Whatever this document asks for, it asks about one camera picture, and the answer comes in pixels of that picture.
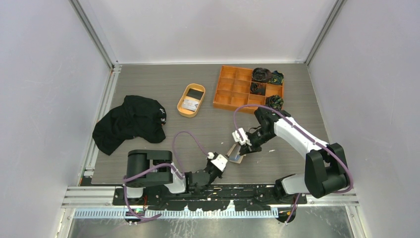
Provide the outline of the beige leather card holder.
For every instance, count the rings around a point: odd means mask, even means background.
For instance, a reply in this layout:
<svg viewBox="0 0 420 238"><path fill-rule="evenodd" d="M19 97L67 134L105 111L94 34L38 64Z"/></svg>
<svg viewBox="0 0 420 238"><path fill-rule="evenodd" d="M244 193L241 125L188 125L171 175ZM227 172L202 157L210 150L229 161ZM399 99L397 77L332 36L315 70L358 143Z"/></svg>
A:
<svg viewBox="0 0 420 238"><path fill-rule="evenodd" d="M229 151L227 152L226 156L228 157L228 161L236 164L240 164L245 157L244 155L240 155L240 145L234 144Z"/></svg>

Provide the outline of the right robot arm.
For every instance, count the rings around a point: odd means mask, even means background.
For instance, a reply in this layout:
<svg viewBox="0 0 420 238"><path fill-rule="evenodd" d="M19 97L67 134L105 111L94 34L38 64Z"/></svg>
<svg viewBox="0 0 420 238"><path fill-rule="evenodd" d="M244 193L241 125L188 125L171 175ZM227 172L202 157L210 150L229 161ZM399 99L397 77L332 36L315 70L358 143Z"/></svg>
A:
<svg viewBox="0 0 420 238"><path fill-rule="evenodd" d="M232 133L241 156L260 152L263 144L279 137L305 160L304 173L275 181L274 194L278 202L286 204L294 194L321 198L331 193L346 193L353 188L354 180L340 144L329 144L314 137L284 110L259 105L254 115L260 124L254 132L246 132L237 126Z"/></svg>

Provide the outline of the yellow oval tray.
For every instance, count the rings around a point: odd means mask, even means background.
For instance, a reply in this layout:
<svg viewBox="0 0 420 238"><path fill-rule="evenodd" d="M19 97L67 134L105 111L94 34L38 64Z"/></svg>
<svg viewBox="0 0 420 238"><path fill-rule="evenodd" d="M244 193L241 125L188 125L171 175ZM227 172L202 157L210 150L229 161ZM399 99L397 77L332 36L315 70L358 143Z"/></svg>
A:
<svg viewBox="0 0 420 238"><path fill-rule="evenodd" d="M204 101L205 94L204 86L196 83L187 85L177 104L179 114L187 118L195 117Z"/></svg>

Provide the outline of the silver credit card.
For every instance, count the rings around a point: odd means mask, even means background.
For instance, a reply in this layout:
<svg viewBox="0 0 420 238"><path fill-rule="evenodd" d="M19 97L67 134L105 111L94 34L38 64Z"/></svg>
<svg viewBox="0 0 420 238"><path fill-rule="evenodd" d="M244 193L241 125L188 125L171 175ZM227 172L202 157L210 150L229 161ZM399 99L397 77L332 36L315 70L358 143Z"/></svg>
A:
<svg viewBox="0 0 420 238"><path fill-rule="evenodd" d="M181 104L181 107L183 109L186 109L186 110L195 112L198 109L199 104L200 104L200 101L198 101L198 100L195 100L195 99L184 99L183 102L182 102L182 104Z"/></svg>

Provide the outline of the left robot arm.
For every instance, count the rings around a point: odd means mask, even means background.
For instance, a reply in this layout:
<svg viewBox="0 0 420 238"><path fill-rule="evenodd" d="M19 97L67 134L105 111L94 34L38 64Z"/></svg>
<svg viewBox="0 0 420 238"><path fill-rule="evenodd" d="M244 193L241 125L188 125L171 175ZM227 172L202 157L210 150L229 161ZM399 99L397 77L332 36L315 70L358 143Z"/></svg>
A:
<svg viewBox="0 0 420 238"><path fill-rule="evenodd" d="M164 186L171 194L200 193L222 178L228 159L209 152L206 167L196 172L181 172L168 150L132 150L127 156L127 170L123 178L125 198L133 205L144 200L144 190Z"/></svg>

